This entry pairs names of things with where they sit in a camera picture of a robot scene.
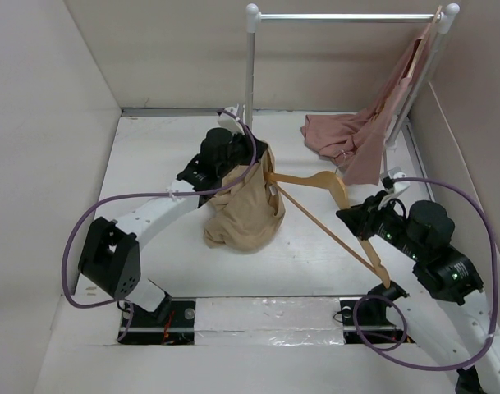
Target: horizontal bar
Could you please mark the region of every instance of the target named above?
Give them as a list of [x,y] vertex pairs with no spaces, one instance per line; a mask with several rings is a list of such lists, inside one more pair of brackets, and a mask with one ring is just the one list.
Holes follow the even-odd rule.
[[261,22],[426,23],[434,14],[260,14]]

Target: beige cloth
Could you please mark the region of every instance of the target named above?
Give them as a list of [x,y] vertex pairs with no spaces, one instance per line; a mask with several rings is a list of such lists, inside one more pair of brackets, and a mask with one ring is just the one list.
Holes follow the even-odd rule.
[[[233,249],[252,251],[270,242],[284,218],[282,196],[264,179],[273,172],[274,157],[270,149],[232,188],[217,193],[209,203],[217,214],[204,226],[204,240],[210,247],[228,245]],[[238,166],[222,179],[227,185],[239,177],[247,166]]]

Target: pink garment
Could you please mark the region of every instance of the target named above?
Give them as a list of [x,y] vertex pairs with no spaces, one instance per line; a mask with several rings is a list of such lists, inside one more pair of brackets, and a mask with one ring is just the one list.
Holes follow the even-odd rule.
[[396,65],[375,102],[351,115],[307,115],[301,131],[305,145],[345,168],[342,178],[347,185],[374,184],[379,181],[384,138],[401,99],[418,78],[428,56],[422,52],[412,76],[407,76],[422,39],[428,38],[430,25],[424,29]]

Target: white floor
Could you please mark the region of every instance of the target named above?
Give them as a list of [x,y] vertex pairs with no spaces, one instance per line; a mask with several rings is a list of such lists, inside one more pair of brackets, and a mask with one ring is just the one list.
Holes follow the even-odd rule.
[[[309,176],[334,170],[333,164],[304,146],[299,131],[304,117],[305,112],[255,116],[255,134],[271,144],[276,172]],[[214,116],[122,118],[100,197],[164,190],[198,152],[205,132],[215,126]],[[403,135],[398,143],[398,150],[389,154],[389,167],[397,165],[408,176],[416,175]],[[358,246],[335,216],[337,207],[328,192],[284,188],[349,245]],[[349,194],[352,203],[360,203],[378,190],[378,186],[354,186]],[[425,198],[424,188],[412,186],[402,199],[410,207]],[[141,203],[111,203],[98,215],[115,218]],[[144,249],[142,269],[177,297],[361,294],[379,284],[376,276],[287,201],[286,206],[279,233],[254,254],[209,249],[202,241],[202,223],[210,211],[205,207],[194,211]],[[412,261],[379,239],[373,244],[392,280],[406,288],[425,313],[436,314],[443,323],[441,311],[413,277]],[[106,295],[80,277],[76,297],[94,302]],[[398,367],[365,346],[118,346],[118,319],[113,305],[97,310],[62,305],[35,392],[453,392],[446,375]],[[402,346],[395,356],[433,363],[414,345]]]

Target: metal rack pole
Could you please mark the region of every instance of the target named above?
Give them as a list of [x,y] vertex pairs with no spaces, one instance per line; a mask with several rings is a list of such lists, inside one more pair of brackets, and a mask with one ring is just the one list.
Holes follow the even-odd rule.
[[[387,139],[386,146],[393,148],[402,123],[405,121],[412,104],[417,97],[420,86],[425,81],[433,59],[441,45],[445,35],[450,30],[454,18],[459,13],[457,4],[450,4],[445,8],[439,18],[438,34],[433,42],[431,53],[420,78],[411,88],[397,123]],[[260,22],[341,22],[341,23],[426,23],[432,21],[434,14],[261,14],[255,4],[246,7],[246,31],[247,31],[247,53],[246,53],[246,87],[245,87],[245,123],[251,129],[253,126],[253,96],[254,96],[254,67],[255,67],[255,33],[257,24]]]

